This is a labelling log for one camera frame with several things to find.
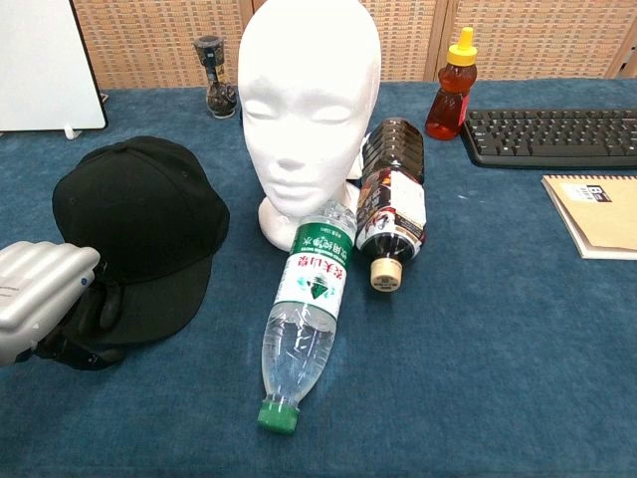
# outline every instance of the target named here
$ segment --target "bottle label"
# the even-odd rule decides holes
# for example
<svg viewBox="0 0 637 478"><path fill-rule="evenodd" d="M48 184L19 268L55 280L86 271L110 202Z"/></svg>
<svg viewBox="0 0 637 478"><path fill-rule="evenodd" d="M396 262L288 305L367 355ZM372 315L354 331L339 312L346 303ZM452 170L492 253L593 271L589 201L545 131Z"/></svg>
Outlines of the bottle label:
<svg viewBox="0 0 637 478"><path fill-rule="evenodd" d="M336 320L351 247L351 239L338 227L318 222L300 226L275 304L310 304Z"/></svg>
<svg viewBox="0 0 637 478"><path fill-rule="evenodd" d="M358 249L376 234L389 232L404 237L416 255L425 240L425 191L400 171L376 171L360 190L356 222Z"/></svg>
<svg viewBox="0 0 637 478"><path fill-rule="evenodd" d="M467 116L467 108L469 107L469 94L466 94L462 98L462 105L460 106L460 117L458 118L458 126L462 126Z"/></svg>
<svg viewBox="0 0 637 478"><path fill-rule="evenodd" d="M222 65L215 66L215 73L217 74L217 81L219 83L226 83L226 73Z"/></svg>

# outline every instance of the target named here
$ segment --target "yellow cap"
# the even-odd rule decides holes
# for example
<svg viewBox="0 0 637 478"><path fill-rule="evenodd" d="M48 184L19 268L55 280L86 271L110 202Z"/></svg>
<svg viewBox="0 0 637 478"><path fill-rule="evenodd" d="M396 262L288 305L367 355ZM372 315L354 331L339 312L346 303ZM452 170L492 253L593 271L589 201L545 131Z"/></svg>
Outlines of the yellow cap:
<svg viewBox="0 0 637 478"><path fill-rule="evenodd" d="M380 292L393 292L400 287L402 264L383 257L371 263L371 287Z"/></svg>
<svg viewBox="0 0 637 478"><path fill-rule="evenodd" d="M460 40L456 45L449 47L447 52L447 63L458 67L469 67L476 63L478 49L471 45L474 38L474 29L465 27L460 32Z"/></svg>

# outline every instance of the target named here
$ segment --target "cap brim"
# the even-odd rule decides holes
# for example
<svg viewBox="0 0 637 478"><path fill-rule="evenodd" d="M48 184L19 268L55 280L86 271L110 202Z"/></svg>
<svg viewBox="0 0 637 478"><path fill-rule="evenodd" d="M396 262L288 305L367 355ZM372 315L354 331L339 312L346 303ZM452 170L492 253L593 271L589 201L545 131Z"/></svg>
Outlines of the cap brim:
<svg viewBox="0 0 637 478"><path fill-rule="evenodd" d="M91 345L123 346L155 342L179 332L199 310L211 268L212 255L169 276L125 285L114 325L102 330L96 317L91 331L74 339Z"/></svg>

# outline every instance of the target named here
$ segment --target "black keyboard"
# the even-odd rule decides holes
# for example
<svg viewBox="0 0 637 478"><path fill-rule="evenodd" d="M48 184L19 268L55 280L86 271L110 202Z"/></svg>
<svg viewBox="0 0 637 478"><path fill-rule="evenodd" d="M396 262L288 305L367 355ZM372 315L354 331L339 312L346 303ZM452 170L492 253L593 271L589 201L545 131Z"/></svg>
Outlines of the black keyboard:
<svg viewBox="0 0 637 478"><path fill-rule="evenodd" d="M461 137L480 166L637 167L637 110L473 110Z"/></svg>

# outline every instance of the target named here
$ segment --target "spiral binding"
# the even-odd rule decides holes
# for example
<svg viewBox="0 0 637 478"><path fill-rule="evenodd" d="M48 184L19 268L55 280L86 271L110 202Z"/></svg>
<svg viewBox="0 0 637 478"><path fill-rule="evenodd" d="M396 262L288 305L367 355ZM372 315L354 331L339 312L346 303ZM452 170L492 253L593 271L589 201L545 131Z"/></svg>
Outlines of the spiral binding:
<svg viewBox="0 0 637 478"><path fill-rule="evenodd" d="M619 179L623 181L637 180L637 176L622 176L619 174L549 174L551 179Z"/></svg>

